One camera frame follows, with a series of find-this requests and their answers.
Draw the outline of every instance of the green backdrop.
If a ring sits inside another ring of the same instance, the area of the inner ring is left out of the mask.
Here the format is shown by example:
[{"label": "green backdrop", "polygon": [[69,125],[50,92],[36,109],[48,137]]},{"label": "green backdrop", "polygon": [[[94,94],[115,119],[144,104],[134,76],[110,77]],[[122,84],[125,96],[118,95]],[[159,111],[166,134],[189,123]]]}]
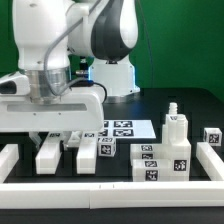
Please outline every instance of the green backdrop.
[{"label": "green backdrop", "polygon": [[[17,69],[12,0],[0,0],[0,75]],[[200,87],[224,101],[224,1],[141,0],[153,68],[137,5],[139,40],[131,53],[140,87]]]}]

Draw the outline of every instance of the tag sticker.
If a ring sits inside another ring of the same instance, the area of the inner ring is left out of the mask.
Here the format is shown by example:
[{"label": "tag sticker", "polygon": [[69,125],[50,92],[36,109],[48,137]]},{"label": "tag sticker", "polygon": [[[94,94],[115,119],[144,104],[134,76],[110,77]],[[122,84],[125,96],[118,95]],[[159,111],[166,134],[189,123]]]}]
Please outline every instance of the tag sticker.
[{"label": "tag sticker", "polygon": [[159,171],[158,170],[146,170],[145,180],[146,181],[158,181]]},{"label": "tag sticker", "polygon": [[132,137],[134,136],[134,131],[132,129],[116,129],[113,132],[115,137]]}]

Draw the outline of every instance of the black table surface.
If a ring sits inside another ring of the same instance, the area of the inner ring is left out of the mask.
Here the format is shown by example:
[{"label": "black table surface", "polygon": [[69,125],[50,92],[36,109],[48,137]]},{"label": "black table surface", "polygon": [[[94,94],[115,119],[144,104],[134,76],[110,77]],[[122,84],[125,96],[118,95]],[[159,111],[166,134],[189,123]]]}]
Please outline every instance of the black table surface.
[{"label": "black table surface", "polygon": [[[132,181],[130,143],[160,143],[162,124],[169,103],[178,104],[178,113],[185,114],[188,122],[188,139],[192,145],[190,181],[209,180],[195,157],[197,142],[203,141],[205,127],[224,130],[224,104],[205,89],[143,89],[135,101],[122,104],[104,104],[105,120],[151,120],[156,139],[123,139],[117,141],[115,158],[97,158],[96,175],[77,175],[76,151],[62,154],[55,175],[39,176],[35,173],[34,144],[27,133],[1,134],[1,147],[8,143],[20,144],[20,160],[6,179],[7,183],[52,182],[110,182]],[[215,147],[223,158],[222,147]],[[223,207],[197,208],[122,208],[122,209],[49,209],[49,210],[0,210],[1,223],[223,223]]]}]

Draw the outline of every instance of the white block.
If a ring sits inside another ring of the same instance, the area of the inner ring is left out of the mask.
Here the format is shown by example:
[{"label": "white block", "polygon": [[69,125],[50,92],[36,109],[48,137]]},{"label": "white block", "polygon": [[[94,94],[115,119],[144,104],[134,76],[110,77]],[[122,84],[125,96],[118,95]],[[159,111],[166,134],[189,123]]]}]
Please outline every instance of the white block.
[{"label": "white block", "polygon": [[169,181],[169,170],[169,160],[133,160],[133,181]]},{"label": "white block", "polygon": [[116,153],[116,139],[101,137],[98,141],[98,155],[105,157],[114,157]]},{"label": "white block", "polygon": [[84,132],[76,157],[78,174],[94,174],[97,157],[97,132]]},{"label": "white block", "polygon": [[36,160],[37,174],[55,174],[60,157],[60,142],[63,140],[63,133],[49,133]]},{"label": "white block", "polygon": [[78,148],[81,141],[81,136],[81,131],[73,131],[67,142],[67,148]]},{"label": "white block", "polygon": [[224,163],[209,143],[198,143],[196,156],[212,181],[224,181]]},{"label": "white block", "polygon": [[177,115],[166,115],[168,126],[168,143],[176,139]]},{"label": "white block", "polygon": [[219,128],[204,128],[204,142],[211,146],[221,146],[222,132]]},{"label": "white block", "polygon": [[170,144],[166,158],[171,162],[170,180],[188,181],[190,176],[191,145],[187,139],[181,144]]},{"label": "white block", "polygon": [[131,165],[134,159],[164,159],[165,147],[162,144],[131,144]]},{"label": "white block", "polygon": [[18,160],[18,145],[6,145],[0,152],[0,183],[5,181]]}]

